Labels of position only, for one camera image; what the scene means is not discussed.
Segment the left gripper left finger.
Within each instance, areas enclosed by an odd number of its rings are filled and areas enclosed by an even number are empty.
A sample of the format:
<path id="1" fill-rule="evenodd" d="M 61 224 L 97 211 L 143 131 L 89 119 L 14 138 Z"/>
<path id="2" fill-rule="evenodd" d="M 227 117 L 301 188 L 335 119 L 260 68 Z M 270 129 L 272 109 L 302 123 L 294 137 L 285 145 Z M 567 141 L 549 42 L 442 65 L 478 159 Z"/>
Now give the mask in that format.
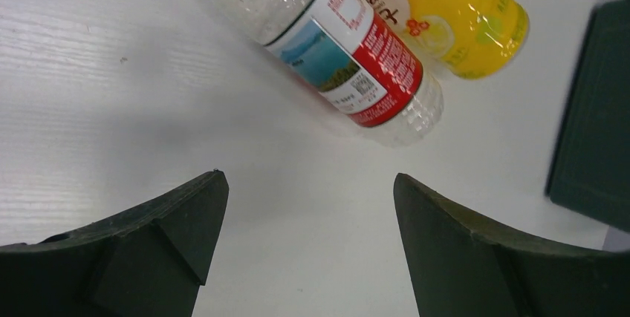
<path id="1" fill-rule="evenodd" d="M 3 316 L 190 316 L 207 282 L 229 185 L 215 170 L 145 203 L 1 248 Z"/>

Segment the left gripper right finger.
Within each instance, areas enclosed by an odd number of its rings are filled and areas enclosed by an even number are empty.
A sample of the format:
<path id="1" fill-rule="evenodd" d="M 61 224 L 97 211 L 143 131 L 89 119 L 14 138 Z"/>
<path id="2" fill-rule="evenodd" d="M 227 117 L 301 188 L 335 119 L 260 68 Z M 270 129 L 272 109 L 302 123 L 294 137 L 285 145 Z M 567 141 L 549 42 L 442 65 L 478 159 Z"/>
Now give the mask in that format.
<path id="1" fill-rule="evenodd" d="M 393 187 L 421 316 L 627 316 L 629 254 L 541 238 L 408 174 Z"/>

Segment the yellow juice bottle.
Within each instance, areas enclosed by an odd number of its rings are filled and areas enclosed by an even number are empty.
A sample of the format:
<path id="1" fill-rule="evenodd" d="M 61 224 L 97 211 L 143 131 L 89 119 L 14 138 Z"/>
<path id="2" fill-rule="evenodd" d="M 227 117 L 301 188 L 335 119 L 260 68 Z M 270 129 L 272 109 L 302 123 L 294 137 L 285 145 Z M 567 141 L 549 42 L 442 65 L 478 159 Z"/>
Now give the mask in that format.
<path id="1" fill-rule="evenodd" d="M 430 56 L 462 79 L 500 71 L 530 29 L 515 0 L 366 0 L 417 55 Z"/>

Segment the red blue label bottle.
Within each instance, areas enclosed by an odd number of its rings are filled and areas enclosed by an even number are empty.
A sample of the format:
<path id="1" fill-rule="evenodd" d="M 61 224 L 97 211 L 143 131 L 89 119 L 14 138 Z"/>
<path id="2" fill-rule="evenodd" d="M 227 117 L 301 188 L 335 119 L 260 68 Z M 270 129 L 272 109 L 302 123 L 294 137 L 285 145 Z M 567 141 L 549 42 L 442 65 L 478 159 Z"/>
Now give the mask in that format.
<path id="1" fill-rule="evenodd" d="M 371 139 L 407 146 L 439 122 L 439 83 L 366 0 L 210 1 Z"/>

